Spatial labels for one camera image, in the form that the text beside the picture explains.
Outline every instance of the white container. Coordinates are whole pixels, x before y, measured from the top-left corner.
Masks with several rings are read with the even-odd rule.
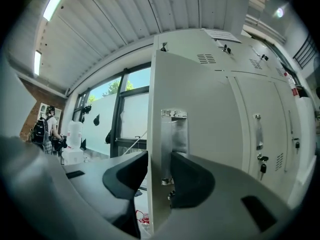
[[[84,152],[80,149],[64,148],[62,152],[64,165],[75,165],[84,162]]]
[[[70,121],[68,124],[68,133],[66,136],[66,144],[71,149],[79,149],[82,138],[82,122]]]
[[[290,88],[292,90],[292,94],[295,98],[299,98],[299,93],[298,93],[298,90],[296,88],[296,84],[295,84],[295,81],[293,79],[293,77],[288,74],[287,72],[284,73],[284,76],[286,78],[286,80],[288,81],[289,85],[290,85]]]

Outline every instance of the plaid shirt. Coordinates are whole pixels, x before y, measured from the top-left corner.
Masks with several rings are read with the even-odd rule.
[[[53,147],[51,140],[49,139],[49,132],[45,132],[44,138],[43,138],[43,152],[48,155],[52,155]]]

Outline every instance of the black backpack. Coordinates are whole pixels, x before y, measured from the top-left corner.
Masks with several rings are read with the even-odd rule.
[[[40,119],[33,127],[31,142],[44,143],[45,132],[49,132],[48,120],[52,117],[53,115],[50,115],[47,119],[43,119],[43,117],[40,117]]]

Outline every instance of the key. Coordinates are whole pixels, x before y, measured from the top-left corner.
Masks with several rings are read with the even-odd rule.
[[[264,174],[266,173],[267,171],[267,166],[265,163],[261,164],[261,168],[260,168],[260,172],[261,172],[261,178],[260,178],[260,181],[262,181],[262,177],[264,176]]]

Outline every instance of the fluorescent light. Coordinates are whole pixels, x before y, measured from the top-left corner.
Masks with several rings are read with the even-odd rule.
[[[39,69],[40,69],[40,60],[41,60],[41,53],[39,51],[35,51],[34,53],[34,73],[39,76]]]
[[[50,0],[45,8],[43,17],[49,22],[61,0]]]
[[[281,18],[284,15],[284,10],[282,8],[278,8],[275,14],[278,16],[278,18]]]

